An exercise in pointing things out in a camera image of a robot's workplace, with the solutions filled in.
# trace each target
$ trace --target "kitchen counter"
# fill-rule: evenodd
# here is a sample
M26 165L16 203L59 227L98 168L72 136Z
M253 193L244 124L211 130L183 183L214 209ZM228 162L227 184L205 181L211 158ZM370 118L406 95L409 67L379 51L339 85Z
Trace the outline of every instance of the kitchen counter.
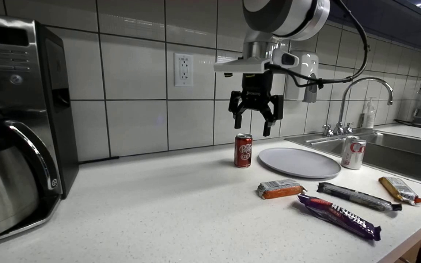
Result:
M256 142L250 168L233 167L233 146L82 165L54 218L2 243L0 263L382 262L421 230L421 205L389 216L319 194L319 181L298 180L309 194L380 225L382 241L364 241L311 216L295 196L259 199L254 190L262 181L285 178L257 162L269 148L307 149L285 140ZM390 199L377 183L383 175L392 174L364 165L330 181ZM421 196L421 184L408 184Z

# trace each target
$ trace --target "bottle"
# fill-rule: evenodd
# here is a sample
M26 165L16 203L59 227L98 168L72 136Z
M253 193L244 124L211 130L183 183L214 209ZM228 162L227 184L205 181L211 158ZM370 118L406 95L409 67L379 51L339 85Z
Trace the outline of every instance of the bottle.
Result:
M374 107L371 98L367 101L363 116L363 129L374 129Z

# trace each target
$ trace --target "stainless steel sink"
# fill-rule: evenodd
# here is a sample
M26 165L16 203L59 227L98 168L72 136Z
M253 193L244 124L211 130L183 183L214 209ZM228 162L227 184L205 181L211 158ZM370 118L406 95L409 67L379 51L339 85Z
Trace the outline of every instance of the stainless steel sink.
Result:
M421 183L421 140L385 135L374 130L355 133L355 136L367 140L364 164ZM306 136L290 140L341 156L344 137L345 136Z

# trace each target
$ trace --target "wall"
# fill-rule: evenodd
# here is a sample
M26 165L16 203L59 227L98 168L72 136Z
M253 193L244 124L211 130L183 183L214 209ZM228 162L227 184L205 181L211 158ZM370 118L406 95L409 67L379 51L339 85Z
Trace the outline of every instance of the wall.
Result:
M215 62L240 56L247 26L238 0L0 0L0 15L34 18L63 37L79 158L82 161L231 143L237 130L227 111L241 76L214 73ZM349 95L347 121L355 126L367 98L376 123L411 116L421 82L421 51L370 37L366 76L385 78L395 104L374 82ZM355 31L329 22L292 50L314 51L322 78L347 76L361 60ZM195 86L174 86L174 54L195 56ZM298 89L276 76L285 94L284 120L271 137L320 132L335 124L347 85L329 85L316 104L297 102ZM263 139L263 118L247 111L241 132Z

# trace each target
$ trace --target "red soda can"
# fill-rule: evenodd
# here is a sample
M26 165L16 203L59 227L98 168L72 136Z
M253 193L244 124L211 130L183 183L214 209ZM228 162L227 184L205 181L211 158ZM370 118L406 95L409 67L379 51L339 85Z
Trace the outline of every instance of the red soda can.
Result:
M249 133L238 133L235 136L235 167L244 168L252 165L253 136Z

